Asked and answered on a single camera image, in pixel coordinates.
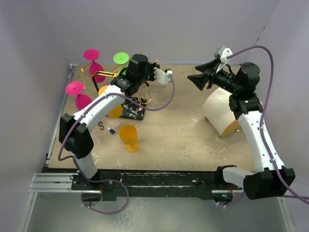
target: cup base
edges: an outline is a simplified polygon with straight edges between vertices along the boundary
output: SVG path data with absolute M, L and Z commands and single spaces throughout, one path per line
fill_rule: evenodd
M 137 141 L 134 144 L 126 145 L 126 150 L 128 152 L 136 152 L 140 148 L 140 143 Z

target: black and white patterned item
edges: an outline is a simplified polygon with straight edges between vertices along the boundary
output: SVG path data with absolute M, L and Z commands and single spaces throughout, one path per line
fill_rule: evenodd
M 139 103 L 138 98 L 132 98 L 133 101 Z M 141 102 L 147 102 L 146 99 L 142 98 Z M 120 117 L 127 118 L 127 119 L 133 119 L 133 120 L 143 120 L 145 115 L 145 110 L 139 110 L 139 107 L 128 100 L 126 100 L 124 103 L 121 104 L 123 107 L 123 112 Z

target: table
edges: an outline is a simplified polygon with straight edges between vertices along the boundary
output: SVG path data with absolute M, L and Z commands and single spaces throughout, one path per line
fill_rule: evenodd
M 72 81 L 82 81 L 80 67 L 73 75 Z M 112 72 L 117 65 L 103 65 L 106 71 Z M 218 166 L 234 164 L 241 169 L 254 171 L 253 156 L 242 130 L 219 138 L 218 133 L 204 120 L 202 106 L 207 97 L 216 90 L 199 91 L 187 79 L 187 75 L 198 73 L 194 65 L 161 65 L 161 69 L 171 69 L 176 91 L 169 106 L 161 111 L 146 112 L 144 120 L 137 121 L 123 118 L 102 119 L 105 128 L 116 131 L 114 135 L 99 126 L 91 133 L 95 146 L 92 155 L 100 169 L 139 169 L 139 170 L 183 170 L 183 171 L 214 171 Z M 111 78 L 107 77 L 99 87 L 108 85 Z M 87 94 L 94 99 L 98 96 L 90 79 L 86 79 Z M 153 100 L 147 105 L 157 108 L 170 98 L 172 86 L 150 82 L 149 87 Z M 139 92 L 145 93 L 145 86 Z M 70 115 L 77 112 L 75 97 L 68 96 L 63 108 Z M 125 124 L 137 128 L 140 149 L 129 153 L 118 136 L 119 129 Z M 50 168 L 75 168 L 72 160 L 58 161 L 60 149 L 58 132 L 51 152 Z

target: green disc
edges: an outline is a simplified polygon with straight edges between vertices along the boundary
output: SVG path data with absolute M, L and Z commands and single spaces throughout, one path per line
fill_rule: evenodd
M 116 64 L 125 64 L 129 61 L 129 59 L 129 55 L 125 52 L 118 52 L 113 58 Z
M 124 68 L 126 68 L 126 67 L 122 67 L 121 69 L 119 69 L 119 70 L 117 71 L 117 73 L 119 74 L 119 73 L 121 72 L 121 70 L 124 69 Z

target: gray wall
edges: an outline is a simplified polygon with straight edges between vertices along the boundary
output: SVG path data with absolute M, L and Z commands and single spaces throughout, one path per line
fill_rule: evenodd
M 255 44 L 278 0 L 38 0 L 70 62 L 143 53 L 162 63 L 196 64 L 217 47 Z M 233 59 L 242 62 L 246 54 Z
M 0 1 L 0 227 L 16 231 L 44 164 L 69 63 L 35 0 Z
M 287 167 L 296 173 L 294 188 L 309 196 L 309 2 L 281 0 L 258 44 L 268 47 L 275 62 L 274 82 L 266 113 L 272 141 Z M 270 63 L 267 53 L 253 50 L 249 60 L 261 68 L 257 94 L 265 99 Z M 296 229 L 308 231 L 309 207 L 289 200 Z

